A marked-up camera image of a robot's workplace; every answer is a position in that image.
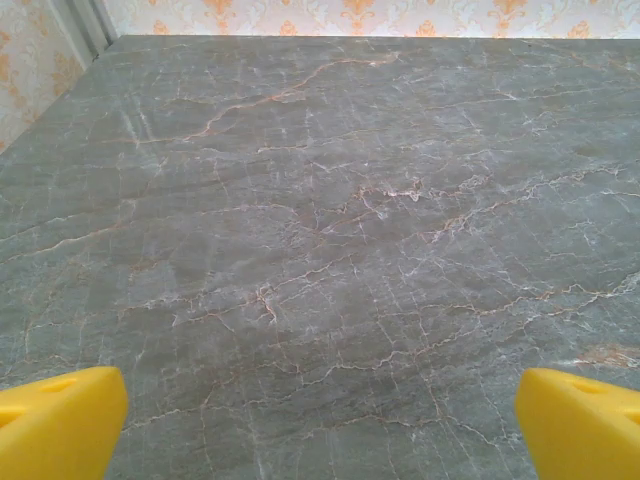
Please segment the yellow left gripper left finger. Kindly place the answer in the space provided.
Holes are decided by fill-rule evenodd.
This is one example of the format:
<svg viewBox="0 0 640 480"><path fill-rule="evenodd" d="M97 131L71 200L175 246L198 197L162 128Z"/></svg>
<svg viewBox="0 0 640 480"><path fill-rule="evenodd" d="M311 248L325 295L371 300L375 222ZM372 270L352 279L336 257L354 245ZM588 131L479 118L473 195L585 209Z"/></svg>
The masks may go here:
<svg viewBox="0 0 640 480"><path fill-rule="evenodd" d="M3 479L102 479L128 409L116 367L92 367L1 392Z"/></svg>

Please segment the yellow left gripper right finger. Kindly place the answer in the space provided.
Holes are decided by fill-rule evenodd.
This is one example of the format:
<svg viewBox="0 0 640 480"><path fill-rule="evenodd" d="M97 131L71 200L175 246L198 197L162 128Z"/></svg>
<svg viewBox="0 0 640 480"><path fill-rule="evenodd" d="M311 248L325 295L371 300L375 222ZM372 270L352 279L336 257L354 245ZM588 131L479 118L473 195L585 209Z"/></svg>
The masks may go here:
<svg viewBox="0 0 640 480"><path fill-rule="evenodd" d="M540 479L639 478L638 391L531 368L514 408Z"/></svg>

